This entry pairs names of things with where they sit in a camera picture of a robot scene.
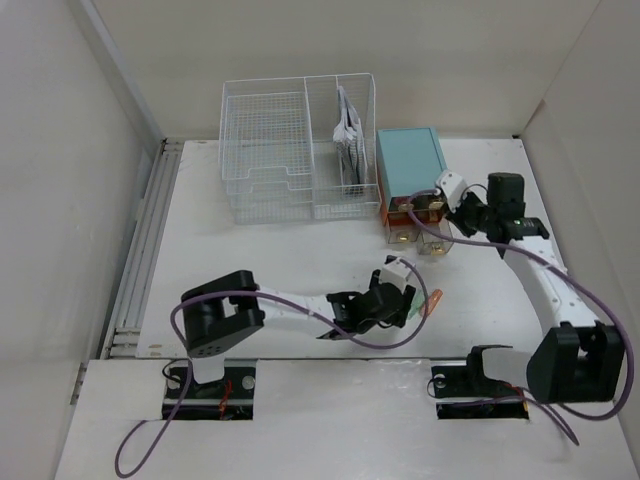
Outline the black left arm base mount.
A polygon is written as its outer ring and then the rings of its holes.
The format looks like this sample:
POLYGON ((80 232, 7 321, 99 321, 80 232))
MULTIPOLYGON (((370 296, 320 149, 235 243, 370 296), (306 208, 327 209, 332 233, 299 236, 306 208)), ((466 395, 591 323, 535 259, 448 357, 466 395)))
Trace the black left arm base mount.
MULTIPOLYGON (((245 421, 252 420, 256 389, 254 360, 232 360, 225 363, 221 380, 199 384, 192 380, 174 420, 245 421)), ((178 403, 185 381, 187 365, 183 360, 169 362, 161 371, 165 379, 161 414, 170 417, 178 403)))

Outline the aluminium rail frame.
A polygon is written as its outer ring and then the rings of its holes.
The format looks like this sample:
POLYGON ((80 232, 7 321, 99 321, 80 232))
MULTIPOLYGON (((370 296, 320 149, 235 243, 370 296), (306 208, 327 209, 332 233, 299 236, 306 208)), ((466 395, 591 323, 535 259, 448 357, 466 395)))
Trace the aluminium rail frame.
POLYGON ((97 352, 100 360, 136 355, 183 148, 182 141, 166 139, 153 161, 144 195, 135 210, 135 229, 103 328, 97 352))

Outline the teal mini drawer cabinet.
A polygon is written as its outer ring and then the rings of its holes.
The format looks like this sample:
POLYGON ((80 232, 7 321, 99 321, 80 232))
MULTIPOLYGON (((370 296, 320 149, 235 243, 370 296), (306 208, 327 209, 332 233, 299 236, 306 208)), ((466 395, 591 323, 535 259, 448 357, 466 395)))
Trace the teal mini drawer cabinet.
POLYGON ((436 187, 447 169, 434 127, 379 129, 376 162, 384 226, 412 225, 400 206, 414 193, 436 187))

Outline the orange highlighter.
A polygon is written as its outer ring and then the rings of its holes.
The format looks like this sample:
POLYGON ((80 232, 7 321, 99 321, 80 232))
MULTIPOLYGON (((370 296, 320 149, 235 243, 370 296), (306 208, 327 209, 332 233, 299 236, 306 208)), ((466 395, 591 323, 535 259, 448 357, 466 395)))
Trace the orange highlighter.
POLYGON ((443 297, 443 291, 441 289, 435 289, 429 295, 428 299, 425 301, 424 306, 422 308, 422 314, 430 316, 438 306, 442 297, 443 297))

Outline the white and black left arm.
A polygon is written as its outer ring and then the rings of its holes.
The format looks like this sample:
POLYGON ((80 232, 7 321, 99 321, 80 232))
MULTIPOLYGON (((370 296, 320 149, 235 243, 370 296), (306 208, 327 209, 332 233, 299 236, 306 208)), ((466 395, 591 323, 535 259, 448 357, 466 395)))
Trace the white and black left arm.
POLYGON ((183 318, 189 384, 201 396, 217 394, 227 353, 264 328, 367 347, 362 336, 370 330, 406 325, 416 295, 410 276, 406 267, 385 267, 372 273, 364 292, 301 296, 261 287, 251 271, 238 270, 192 288, 171 314, 172 321, 183 318))

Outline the green highlighter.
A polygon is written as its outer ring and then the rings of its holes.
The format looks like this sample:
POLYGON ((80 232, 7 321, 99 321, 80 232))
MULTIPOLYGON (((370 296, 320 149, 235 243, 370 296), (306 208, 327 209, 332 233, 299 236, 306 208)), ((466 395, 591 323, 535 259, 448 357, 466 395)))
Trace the green highlighter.
POLYGON ((411 302, 409 311, 407 313, 407 320, 420 321, 424 315, 428 312, 428 300, 422 292, 417 292, 411 302))

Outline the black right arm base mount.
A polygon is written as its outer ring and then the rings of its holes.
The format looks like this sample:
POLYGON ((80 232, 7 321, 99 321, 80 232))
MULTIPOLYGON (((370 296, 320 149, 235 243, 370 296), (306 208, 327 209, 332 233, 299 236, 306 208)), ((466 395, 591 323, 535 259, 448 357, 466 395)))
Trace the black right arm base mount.
POLYGON ((436 401, 438 420, 528 420, 523 391, 486 375, 483 354, 506 345, 473 346, 464 358, 436 361, 427 393, 436 401))

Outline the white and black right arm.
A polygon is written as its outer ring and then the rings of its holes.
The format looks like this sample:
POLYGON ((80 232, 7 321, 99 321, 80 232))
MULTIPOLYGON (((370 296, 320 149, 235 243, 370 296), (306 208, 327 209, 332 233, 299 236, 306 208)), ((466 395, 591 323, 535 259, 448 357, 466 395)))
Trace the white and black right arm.
POLYGON ((486 235, 515 273, 541 324, 543 339, 526 366, 526 382, 542 403, 591 403, 613 398, 625 353, 618 328, 602 323, 565 281, 543 222, 525 214, 525 182, 492 173, 480 200, 458 174, 437 181, 447 219, 465 236, 486 235))

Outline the grey setup guide booklet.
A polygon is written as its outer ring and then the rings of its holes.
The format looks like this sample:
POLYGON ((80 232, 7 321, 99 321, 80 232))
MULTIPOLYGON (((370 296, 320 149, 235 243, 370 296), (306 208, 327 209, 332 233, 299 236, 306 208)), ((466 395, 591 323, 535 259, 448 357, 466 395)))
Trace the grey setup guide booklet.
POLYGON ((337 88, 339 120, 333 130, 333 144, 341 164, 345 185, 364 185, 368 163, 362 122, 343 86, 337 88))

